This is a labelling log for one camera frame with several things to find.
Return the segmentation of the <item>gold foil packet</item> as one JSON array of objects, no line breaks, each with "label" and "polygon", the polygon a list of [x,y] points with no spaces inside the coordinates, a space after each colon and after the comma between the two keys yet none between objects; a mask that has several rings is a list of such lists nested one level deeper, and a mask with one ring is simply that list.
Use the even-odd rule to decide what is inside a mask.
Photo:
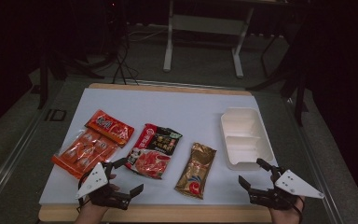
[{"label": "gold foil packet", "polygon": [[185,196],[202,200],[215,154],[215,149],[194,143],[187,164],[174,189]]}]

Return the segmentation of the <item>red and black soup packet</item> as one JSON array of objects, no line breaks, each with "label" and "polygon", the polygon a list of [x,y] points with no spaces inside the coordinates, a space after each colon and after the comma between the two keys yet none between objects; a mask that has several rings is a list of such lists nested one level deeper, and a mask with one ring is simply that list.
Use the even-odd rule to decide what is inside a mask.
[{"label": "red and black soup packet", "polygon": [[146,123],[125,166],[138,175],[161,179],[181,138],[175,130]]}]

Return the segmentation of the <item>clear bag of orange sachets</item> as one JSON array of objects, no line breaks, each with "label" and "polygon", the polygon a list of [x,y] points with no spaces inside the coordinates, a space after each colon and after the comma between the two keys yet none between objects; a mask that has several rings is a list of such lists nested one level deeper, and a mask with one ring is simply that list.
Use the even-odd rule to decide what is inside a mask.
[{"label": "clear bag of orange sachets", "polygon": [[79,179],[87,171],[92,170],[98,162],[108,161],[118,149],[119,146],[114,141],[96,131],[86,129],[51,160]]}]

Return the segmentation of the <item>person's right hand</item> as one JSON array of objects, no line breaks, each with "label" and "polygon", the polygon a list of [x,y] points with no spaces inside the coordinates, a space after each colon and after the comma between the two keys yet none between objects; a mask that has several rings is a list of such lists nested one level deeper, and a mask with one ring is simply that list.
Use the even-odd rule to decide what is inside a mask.
[{"label": "person's right hand", "polygon": [[275,210],[270,208],[272,224],[300,224],[303,218],[305,197],[298,196],[293,208],[289,210]]}]

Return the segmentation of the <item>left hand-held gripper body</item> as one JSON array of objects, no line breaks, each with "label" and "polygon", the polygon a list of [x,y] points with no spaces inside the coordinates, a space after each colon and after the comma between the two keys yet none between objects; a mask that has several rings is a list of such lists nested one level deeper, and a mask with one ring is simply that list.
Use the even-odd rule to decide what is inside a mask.
[{"label": "left hand-held gripper body", "polygon": [[79,179],[76,199],[81,208],[87,202],[127,210],[130,194],[115,191],[110,185],[112,162],[98,162],[94,168]]}]

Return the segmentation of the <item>orange-red seasoning packet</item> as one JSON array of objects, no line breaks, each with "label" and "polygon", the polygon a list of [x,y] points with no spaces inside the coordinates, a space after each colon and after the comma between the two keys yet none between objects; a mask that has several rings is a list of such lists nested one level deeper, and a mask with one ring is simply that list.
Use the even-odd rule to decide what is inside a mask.
[{"label": "orange-red seasoning packet", "polygon": [[111,117],[101,109],[94,113],[85,126],[107,137],[120,147],[126,146],[134,133],[133,127]]}]

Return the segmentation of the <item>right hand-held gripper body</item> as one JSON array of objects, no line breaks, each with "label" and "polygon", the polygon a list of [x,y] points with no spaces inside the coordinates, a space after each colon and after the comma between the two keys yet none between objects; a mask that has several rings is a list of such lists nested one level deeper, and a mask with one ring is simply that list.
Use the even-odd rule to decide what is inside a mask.
[{"label": "right hand-held gripper body", "polygon": [[300,196],[323,199],[324,194],[290,170],[272,166],[272,189],[249,188],[250,203],[276,210],[289,210],[295,207]]}]

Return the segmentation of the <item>white desk frame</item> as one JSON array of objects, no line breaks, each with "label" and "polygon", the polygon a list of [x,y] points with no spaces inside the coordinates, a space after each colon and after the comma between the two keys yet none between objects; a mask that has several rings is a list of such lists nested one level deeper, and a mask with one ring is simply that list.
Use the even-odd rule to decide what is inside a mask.
[{"label": "white desk frame", "polygon": [[243,41],[246,37],[254,9],[250,7],[245,11],[245,18],[239,20],[217,19],[201,16],[190,16],[175,14],[174,0],[169,1],[169,17],[168,17],[168,35],[167,46],[165,50],[165,58],[163,64],[163,71],[170,72],[172,68],[172,35],[174,30],[201,32],[221,35],[236,35],[238,43],[231,49],[231,56],[235,68],[237,78],[243,78],[240,52]]}]

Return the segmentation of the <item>white plastic tray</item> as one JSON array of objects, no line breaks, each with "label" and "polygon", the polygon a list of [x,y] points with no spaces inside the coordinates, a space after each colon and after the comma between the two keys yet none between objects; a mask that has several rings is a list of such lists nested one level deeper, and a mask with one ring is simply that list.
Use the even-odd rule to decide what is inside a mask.
[{"label": "white plastic tray", "polygon": [[269,137],[258,110],[230,107],[221,116],[227,166],[234,171],[256,171],[257,159],[275,161]]}]

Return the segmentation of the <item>black stand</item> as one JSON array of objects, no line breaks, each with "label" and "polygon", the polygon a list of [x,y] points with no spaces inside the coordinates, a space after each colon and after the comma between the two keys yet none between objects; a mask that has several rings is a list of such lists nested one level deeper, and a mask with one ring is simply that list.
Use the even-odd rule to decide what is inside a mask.
[{"label": "black stand", "polygon": [[75,59],[53,49],[48,44],[42,44],[40,48],[40,84],[39,84],[39,106],[41,109],[48,101],[48,73],[51,73],[58,80],[65,80],[67,73],[66,66],[72,67],[83,76],[91,78],[103,78],[93,72],[93,69],[108,65],[112,57],[107,55],[97,63],[83,64]]},{"label": "black stand", "polygon": [[302,111],[304,106],[304,92],[306,87],[306,76],[304,73],[300,72],[294,65],[290,64],[290,50],[287,50],[284,54],[279,65],[268,74],[264,56],[268,51],[269,47],[278,37],[275,35],[265,49],[262,52],[260,61],[262,64],[263,72],[268,78],[266,81],[256,84],[252,87],[247,87],[248,91],[260,91],[265,89],[267,86],[271,86],[279,81],[284,80],[284,84],[280,90],[282,97],[289,99],[294,91],[296,91],[296,104],[294,109],[294,115],[296,122],[299,126],[302,126]]}]

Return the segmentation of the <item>wooden table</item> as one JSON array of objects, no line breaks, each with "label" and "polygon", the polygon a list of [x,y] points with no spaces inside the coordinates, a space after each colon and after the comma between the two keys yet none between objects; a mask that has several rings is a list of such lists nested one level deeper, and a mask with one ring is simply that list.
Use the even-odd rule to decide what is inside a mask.
[{"label": "wooden table", "polygon": [[[252,96],[246,91],[203,90],[174,87],[150,87],[113,84],[92,84],[86,89],[129,91],[165,91],[179,93],[206,93]],[[263,223],[269,222],[269,211],[265,207],[247,204],[137,204],[128,210],[111,209],[105,220],[114,223]]]}]

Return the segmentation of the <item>metal floor rail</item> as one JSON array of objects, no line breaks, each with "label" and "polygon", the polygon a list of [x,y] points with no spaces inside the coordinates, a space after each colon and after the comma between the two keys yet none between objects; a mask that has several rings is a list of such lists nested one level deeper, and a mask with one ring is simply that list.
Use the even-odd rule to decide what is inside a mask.
[{"label": "metal floor rail", "polygon": [[7,181],[10,179],[11,174],[13,173],[15,167],[20,161],[22,155],[24,154],[26,148],[30,144],[31,140],[34,137],[34,133],[39,126],[39,123],[44,119],[48,111],[46,108],[38,109],[35,112],[35,115],[32,117],[30,124],[25,129],[20,140],[17,142],[15,147],[10,152],[9,156],[5,162],[0,167],[0,192],[5,187]]},{"label": "metal floor rail", "polygon": [[310,137],[307,134],[306,126],[304,125],[304,122],[303,125],[300,126],[294,115],[295,102],[292,98],[282,98],[282,102],[289,115],[289,119],[294,124],[295,130],[301,140],[306,161],[309,166],[312,178],[315,182],[315,186],[319,189],[319,191],[321,191],[324,194],[324,198],[322,199],[322,202],[324,205],[324,209],[326,210],[328,219],[331,224],[343,224],[343,219],[337,210],[337,205],[335,203],[335,200],[333,199],[326,178],[324,177],[324,173],[321,169],[321,165],[317,160],[314,147],[310,141]]}]

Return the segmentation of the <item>black floor bracket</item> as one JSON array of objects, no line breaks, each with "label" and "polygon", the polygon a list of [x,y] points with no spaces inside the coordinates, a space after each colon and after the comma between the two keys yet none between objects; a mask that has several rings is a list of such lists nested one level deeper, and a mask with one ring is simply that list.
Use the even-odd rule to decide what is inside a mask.
[{"label": "black floor bracket", "polygon": [[66,110],[50,109],[45,116],[45,121],[64,121],[67,115]]}]

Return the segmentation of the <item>person's left hand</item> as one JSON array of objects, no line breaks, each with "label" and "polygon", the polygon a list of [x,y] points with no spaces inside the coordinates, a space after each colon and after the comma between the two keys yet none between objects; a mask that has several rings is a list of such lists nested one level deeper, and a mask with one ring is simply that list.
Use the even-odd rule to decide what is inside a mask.
[{"label": "person's left hand", "polygon": [[109,210],[109,207],[99,206],[92,203],[86,203],[80,208],[77,217],[98,218],[102,221],[103,216]]}]

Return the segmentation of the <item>white paper sheet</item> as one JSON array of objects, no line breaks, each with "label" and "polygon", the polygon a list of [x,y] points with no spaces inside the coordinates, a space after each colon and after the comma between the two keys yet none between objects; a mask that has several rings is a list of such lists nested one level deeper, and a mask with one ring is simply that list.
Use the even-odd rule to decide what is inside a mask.
[{"label": "white paper sheet", "polygon": [[[131,200],[131,206],[247,204],[248,193],[239,184],[239,176],[243,176],[256,189],[270,188],[272,184],[269,173],[263,169],[233,171],[227,167],[221,116],[229,107],[257,109],[258,104],[253,96],[246,95],[88,88],[82,94],[63,142],[70,143],[99,109],[135,129],[130,142],[114,155],[114,160],[128,154],[146,123],[171,128],[183,137],[160,180],[137,175],[125,167],[114,171],[117,177],[113,183],[123,191],[144,186],[143,192]],[[217,151],[201,200],[185,196],[174,189],[195,142]]]}]

